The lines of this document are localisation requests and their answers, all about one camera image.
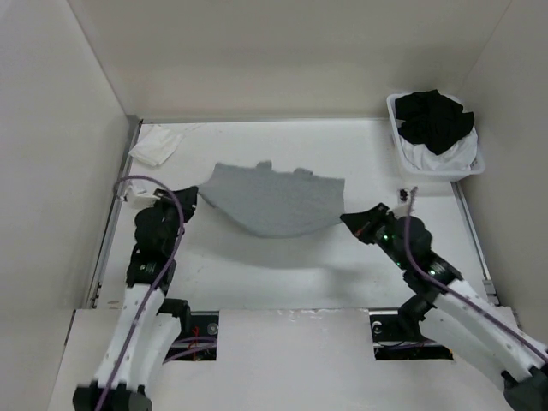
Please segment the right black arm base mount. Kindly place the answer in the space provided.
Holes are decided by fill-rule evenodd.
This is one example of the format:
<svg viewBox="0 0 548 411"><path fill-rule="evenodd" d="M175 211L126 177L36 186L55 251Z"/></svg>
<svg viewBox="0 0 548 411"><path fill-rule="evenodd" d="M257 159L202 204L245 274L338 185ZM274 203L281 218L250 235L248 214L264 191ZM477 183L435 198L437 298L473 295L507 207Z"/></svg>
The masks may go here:
<svg viewBox="0 0 548 411"><path fill-rule="evenodd" d="M419 322L432 306L413 296L397 309L369 312L376 360L454 360L450 349L424 337Z"/></svg>

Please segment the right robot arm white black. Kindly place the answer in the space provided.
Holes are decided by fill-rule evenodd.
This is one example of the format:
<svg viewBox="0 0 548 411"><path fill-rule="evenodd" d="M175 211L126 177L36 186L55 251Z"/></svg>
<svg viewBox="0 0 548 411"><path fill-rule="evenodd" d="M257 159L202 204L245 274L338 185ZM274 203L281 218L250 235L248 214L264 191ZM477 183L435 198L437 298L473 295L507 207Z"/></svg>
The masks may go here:
<svg viewBox="0 0 548 411"><path fill-rule="evenodd" d="M406 338L423 337L452 350L503 392L514 410L547 408L547 347L512 325L432 250L417 217L398 217L383 203L340 216L354 237L378 246L414 292L397 314Z"/></svg>

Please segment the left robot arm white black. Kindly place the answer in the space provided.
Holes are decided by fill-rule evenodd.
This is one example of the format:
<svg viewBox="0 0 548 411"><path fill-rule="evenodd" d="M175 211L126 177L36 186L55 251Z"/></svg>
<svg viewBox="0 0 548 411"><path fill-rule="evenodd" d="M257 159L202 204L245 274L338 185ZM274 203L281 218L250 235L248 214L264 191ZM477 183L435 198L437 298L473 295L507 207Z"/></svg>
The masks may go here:
<svg viewBox="0 0 548 411"><path fill-rule="evenodd" d="M167 294L176 271L182 226L194 215L198 191L195 186L174 193L157 189L152 204L137 213L116 328L91 383L76 387L74 409L152 409L148 385L171 345L192 331L188 302Z"/></svg>

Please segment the grey tank top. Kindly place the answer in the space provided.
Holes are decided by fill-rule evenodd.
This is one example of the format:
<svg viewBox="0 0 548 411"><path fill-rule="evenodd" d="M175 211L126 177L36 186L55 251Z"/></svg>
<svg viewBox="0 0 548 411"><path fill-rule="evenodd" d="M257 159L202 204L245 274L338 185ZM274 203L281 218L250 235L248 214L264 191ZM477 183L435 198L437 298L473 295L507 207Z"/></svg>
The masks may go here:
<svg viewBox="0 0 548 411"><path fill-rule="evenodd" d="M199 195L232 222L261 238L296 238L337 225L344 213L345 180L297 168L275 171L218 163Z"/></svg>

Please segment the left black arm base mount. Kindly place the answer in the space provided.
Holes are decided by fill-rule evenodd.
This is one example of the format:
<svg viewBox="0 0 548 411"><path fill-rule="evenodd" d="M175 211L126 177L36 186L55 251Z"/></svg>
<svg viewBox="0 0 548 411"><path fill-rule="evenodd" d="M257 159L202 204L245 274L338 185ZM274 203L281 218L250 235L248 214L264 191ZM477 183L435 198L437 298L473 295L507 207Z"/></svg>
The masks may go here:
<svg viewBox="0 0 548 411"><path fill-rule="evenodd" d="M219 311L194 311L188 301L166 299L159 313L179 320L181 331L166 355L168 361L215 361L219 332Z"/></svg>

